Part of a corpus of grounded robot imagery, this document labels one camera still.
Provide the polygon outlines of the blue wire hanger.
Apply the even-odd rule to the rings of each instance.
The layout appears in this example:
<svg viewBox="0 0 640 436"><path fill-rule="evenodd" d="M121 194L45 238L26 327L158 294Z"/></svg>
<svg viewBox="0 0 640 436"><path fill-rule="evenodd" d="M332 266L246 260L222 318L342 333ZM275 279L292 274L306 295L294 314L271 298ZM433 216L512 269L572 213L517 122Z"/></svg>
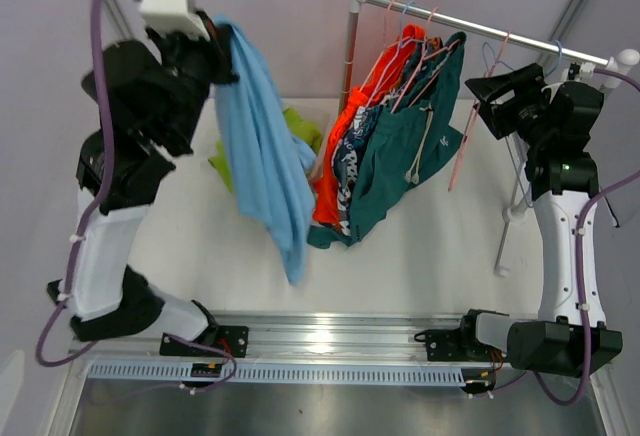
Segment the blue wire hanger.
<svg viewBox="0 0 640 436"><path fill-rule="evenodd" d="M500 63L501 54L495 53L484 77L471 81L469 87L480 97L479 114L495 138L511 139L517 149L523 145L529 148L519 154L520 163L514 167L523 204L531 208L535 196L530 180L544 171L536 166L543 161L539 149L551 138L551 130L543 122L550 104L546 74L540 65L530 64L495 76L493 72Z"/></svg>

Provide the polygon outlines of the lime green shorts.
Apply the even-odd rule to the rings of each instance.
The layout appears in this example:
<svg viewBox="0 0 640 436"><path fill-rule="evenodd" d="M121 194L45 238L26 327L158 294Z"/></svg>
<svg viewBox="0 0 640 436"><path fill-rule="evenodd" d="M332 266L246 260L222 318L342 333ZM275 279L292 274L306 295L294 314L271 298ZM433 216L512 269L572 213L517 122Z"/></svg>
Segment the lime green shorts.
<svg viewBox="0 0 640 436"><path fill-rule="evenodd" d="M286 108L283 117L294 142L300 147L303 168L309 173L320 151L323 133L315 122L305 120L294 108ZM216 142L215 148L216 154L211 156L208 162L217 171L227 190L232 193L232 174L221 140Z"/></svg>

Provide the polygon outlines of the light blue shorts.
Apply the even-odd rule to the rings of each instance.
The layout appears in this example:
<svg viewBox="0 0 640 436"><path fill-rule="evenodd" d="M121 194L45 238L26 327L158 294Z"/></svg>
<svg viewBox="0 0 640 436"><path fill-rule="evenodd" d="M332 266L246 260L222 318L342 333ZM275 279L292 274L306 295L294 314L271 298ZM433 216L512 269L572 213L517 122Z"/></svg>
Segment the light blue shorts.
<svg viewBox="0 0 640 436"><path fill-rule="evenodd" d="M308 261L315 198L307 171L316 154L289 129L269 66L239 25L231 28L232 69L239 80L215 89L215 111L239 212L267 230L287 280L299 283Z"/></svg>

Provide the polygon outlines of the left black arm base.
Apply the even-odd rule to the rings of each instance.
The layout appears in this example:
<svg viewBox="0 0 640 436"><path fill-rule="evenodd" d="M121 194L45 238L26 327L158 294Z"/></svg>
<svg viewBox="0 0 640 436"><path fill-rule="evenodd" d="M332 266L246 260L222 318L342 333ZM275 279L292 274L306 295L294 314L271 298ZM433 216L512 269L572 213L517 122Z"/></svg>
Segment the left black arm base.
<svg viewBox="0 0 640 436"><path fill-rule="evenodd" d="M160 355L223 357L226 353L234 358L246 356L250 334L247 326L220 325L200 302L192 300L190 304L206 320L206 326L193 340L180 339L174 333L164 333L159 348Z"/></svg>

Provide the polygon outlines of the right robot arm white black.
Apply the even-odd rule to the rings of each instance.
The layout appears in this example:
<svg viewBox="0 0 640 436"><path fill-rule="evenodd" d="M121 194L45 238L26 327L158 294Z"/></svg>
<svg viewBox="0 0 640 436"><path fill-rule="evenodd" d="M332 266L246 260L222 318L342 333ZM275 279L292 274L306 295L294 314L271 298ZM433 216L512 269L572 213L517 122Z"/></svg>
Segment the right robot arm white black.
<svg viewBox="0 0 640 436"><path fill-rule="evenodd" d="M605 96L575 80L551 89L537 64L465 84L491 134L516 134L528 147L525 176L542 237L543 291L534 320L470 311L473 325L458 332L458 351L475 360L493 347L515 369L588 376L623 346L599 300L593 244L598 169L585 150Z"/></svg>

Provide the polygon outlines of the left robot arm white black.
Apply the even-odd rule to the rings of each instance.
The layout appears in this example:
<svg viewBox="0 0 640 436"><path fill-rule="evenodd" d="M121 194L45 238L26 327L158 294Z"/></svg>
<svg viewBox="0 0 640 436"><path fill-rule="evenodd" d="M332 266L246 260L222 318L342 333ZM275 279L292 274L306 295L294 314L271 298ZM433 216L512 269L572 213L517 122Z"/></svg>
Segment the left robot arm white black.
<svg viewBox="0 0 640 436"><path fill-rule="evenodd" d="M72 244L73 281L52 281L49 297L70 311L83 342L136 334L181 337L197 356L216 346L218 324L195 300L170 296L131 268L140 223L174 158L190 155L202 109L214 85L233 84L230 25L198 10L205 33L145 29L160 54L139 40L101 48L111 119L81 146L79 234Z"/></svg>

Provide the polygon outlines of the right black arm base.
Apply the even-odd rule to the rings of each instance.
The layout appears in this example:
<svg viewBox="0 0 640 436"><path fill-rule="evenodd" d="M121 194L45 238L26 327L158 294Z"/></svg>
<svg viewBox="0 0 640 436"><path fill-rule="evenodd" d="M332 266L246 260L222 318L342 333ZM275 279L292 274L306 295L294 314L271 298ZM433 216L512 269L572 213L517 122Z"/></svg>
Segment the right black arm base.
<svg viewBox="0 0 640 436"><path fill-rule="evenodd" d="M505 356L511 326L506 313L470 309L454 329L427 329L413 336L424 345L431 362L491 362Z"/></svg>

